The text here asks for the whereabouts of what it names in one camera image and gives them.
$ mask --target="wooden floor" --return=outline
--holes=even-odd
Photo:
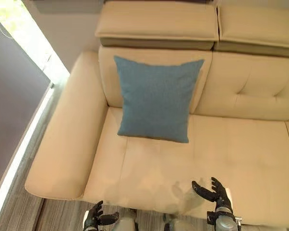
[[[42,135],[54,111],[61,94],[62,86],[55,89],[53,97],[37,126],[36,131],[25,152],[24,158],[13,180],[7,198],[0,213],[0,231],[81,231],[83,215],[92,204],[81,201],[59,201],[35,197],[24,189],[26,176],[39,146]],[[104,206],[104,213],[119,211],[124,208]],[[214,228],[206,224],[203,219],[181,216],[188,220],[198,231],[213,231]],[[162,214],[153,211],[137,211],[136,222],[139,231],[162,231],[164,222]],[[112,226],[103,227],[111,230]],[[261,226],[243,226],[243,231],[286,231],[282,228]]]

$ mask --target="tufted backrest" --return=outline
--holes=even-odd
[[[195,114],[289,121],[289,58],[214,52]]]
[[[200,69],[190,104],[190,113],[195,111],[211,65],[211,51],[100,47],[99,63],[101,78],[108,105],[111,107],[122,107],[123,98],[121,95],[120,81],[114,55],[151,65],[180,65],[187,62],[204,59],[205,62]]]

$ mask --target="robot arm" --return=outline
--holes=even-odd
[[[214,225],[216,231],[223,231],[226,226],[227,230],[240,231],[242,218],[233,215],[226,189],[216,178],[212,177],[211,180],[212,189],[215,192],[211,192],[201,187],[196,181],[192,181],[192,187],[199,196],[208,201],[216,202],[215,212],[207,212],[208,224]]]

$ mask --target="sofa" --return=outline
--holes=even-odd
[[[36,196],[206,218],[191,189],[212,176],[243,224],[289,227],[289,10],[173,1],[108,1],[73,67],[28,174]],[[146,64],[204,59],[189,143],[117,135],[114,55]]]

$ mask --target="throw pillow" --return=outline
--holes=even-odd
[[[114,59],[123,96],[118,135],[187,143],[189,104],[204,60],[163,66]]]

